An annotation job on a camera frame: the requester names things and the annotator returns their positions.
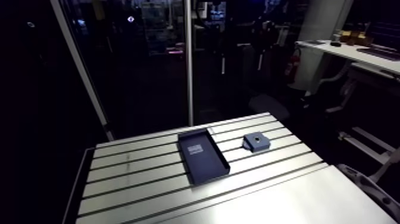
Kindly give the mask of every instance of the glass door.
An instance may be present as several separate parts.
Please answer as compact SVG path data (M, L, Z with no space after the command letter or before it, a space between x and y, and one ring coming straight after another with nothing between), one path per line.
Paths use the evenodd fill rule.
M188 125L182 0L60 3L117 139Z

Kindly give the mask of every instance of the table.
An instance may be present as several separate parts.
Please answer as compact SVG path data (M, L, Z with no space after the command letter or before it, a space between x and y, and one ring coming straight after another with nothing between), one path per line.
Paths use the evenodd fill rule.
M357 51L357 49L359 48L367 48L365 46L359 46L359 45L349 46L343 43L341 47L336 47L336 46L331 46L329 44L330 41L321 41L321 42L325 43L321 45L313 45L310 43L306 43L304 41L297 41L296 43L300 46L317 49L319 51L347 58L352 61L366 63L371 66L380 68L384 71L389 71L393 74L400 75L400 61L391 61Z
M198 128L209 130L231 170L191 187L177 134ZM256 131L271 139L270 150L241 147ZM99 144L85 157L64 221L395 223L269 113Z

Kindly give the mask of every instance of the light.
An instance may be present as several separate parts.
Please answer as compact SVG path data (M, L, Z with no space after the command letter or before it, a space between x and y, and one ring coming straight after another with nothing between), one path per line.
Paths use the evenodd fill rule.
M132 23L135 20L135 18L133 18L133 16L128 17L128 22Z

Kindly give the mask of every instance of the dark background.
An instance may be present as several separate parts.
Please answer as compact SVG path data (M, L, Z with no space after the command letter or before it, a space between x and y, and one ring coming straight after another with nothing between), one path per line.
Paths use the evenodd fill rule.
M50 1L1 1L0 9L2 183L15 212L4 218L60 223L83 150L107 139Z

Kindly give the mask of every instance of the box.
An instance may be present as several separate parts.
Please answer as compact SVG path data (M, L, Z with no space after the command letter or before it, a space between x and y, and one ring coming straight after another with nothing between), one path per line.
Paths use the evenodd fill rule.
M229 173L229 163L207 129L179 134L178 145L192 185L199 185Z

